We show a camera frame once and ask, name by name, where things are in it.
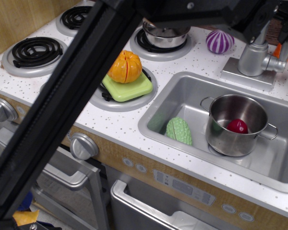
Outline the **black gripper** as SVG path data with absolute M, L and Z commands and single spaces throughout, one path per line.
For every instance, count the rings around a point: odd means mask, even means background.
M 273 54 L 279 61 L 288 61 L 288 0 L 279 0 L 274 18 L 281 21 L 278 44 Z

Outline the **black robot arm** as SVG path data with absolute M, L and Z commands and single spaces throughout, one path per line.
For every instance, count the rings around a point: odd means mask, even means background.
M 278 5 L 277 0 L 97 1 L 0 157 L 0 229 L 13 227 L 13 212 L 72 125 L 81 120 L 100 122 L 101 112 L 91 109 L 85 116 L 83 109 L 141 19 L 171 27 L 214 24 L 251 43 Z M 204 151 L 194 149 L 187 154 L 180 142 L 169 150 L 171 160 L 165 158 L 164 144 L 149 150 L 132 138 L 125 152 L 203 185 L 220 195 L 218 203 L 244 207 L 254 216 L 254 223 L 226 215 L 241 229 L 288 230 L 288 192 L 269 187 L 261 175 L 252 179 L 210 163 Z

